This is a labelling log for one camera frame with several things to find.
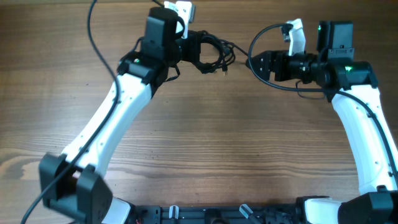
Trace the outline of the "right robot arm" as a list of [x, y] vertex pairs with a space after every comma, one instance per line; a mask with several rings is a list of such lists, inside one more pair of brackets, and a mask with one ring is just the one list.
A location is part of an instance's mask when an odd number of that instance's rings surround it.
[[249, 54], [247, 67], [261, 82], [282, 89], [295, 80], [299, 95], [321, 93], [338, 114], [356, 164], [359, 196], [346, 202], [328, 196], [299, 197], [292, 223], [396, 223], [397, 148], [382, 111], [379, 82], [370, 63], [354, 60], [353, 23], [321, 21], [317, 53], [305, 51], [300, 19], [279, 24], [288, 50]]

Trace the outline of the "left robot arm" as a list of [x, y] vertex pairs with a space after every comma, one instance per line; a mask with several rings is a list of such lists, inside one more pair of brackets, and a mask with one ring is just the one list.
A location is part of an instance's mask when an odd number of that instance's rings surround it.
[[104, 181], [110, 159], [134, 118], [169, 80], [182, 59], [195, 7], [165, 2], [149, 11], [145, 34], [120, 61], [113, 85], [83, 131], [59, 156], [39, 164], [41, 198], [47, 208], [78, 223], [138, 223], [134, 205], [116, 198]]

